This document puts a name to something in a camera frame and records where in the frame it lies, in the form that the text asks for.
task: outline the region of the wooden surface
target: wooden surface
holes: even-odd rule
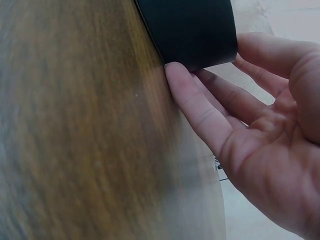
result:
[[[1,240],[223,240],[212,161],[133,0],[0,1]]]

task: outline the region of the black rubber band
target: black rubber band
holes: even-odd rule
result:
[[[164,63],[191,72],[234,61],[237,35],[230,0],[135,0]]]

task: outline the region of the tiled floor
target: tiled floor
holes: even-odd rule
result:
[[[320,43],[320,0],[231,0],[238,32],[267,32],[278,37]],[[246,89],[261,101],[274,99],[231,64],[209,69]],[[226,175],[220,170],[220,179]],[[230,183],[221,182],[227,240],[300,240],[278,227]]]

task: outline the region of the black object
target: black object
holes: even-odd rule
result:
[[[164,63],[191,72],[232,62],[237,35],[230,0],[135,0]]]

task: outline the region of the skin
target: skin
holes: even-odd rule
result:
[[[320,45],[245,33],[238,48],[234,65],[274,104],[177,62],[165,66],[172,95],[252,204],[283,228],[319,239]]]

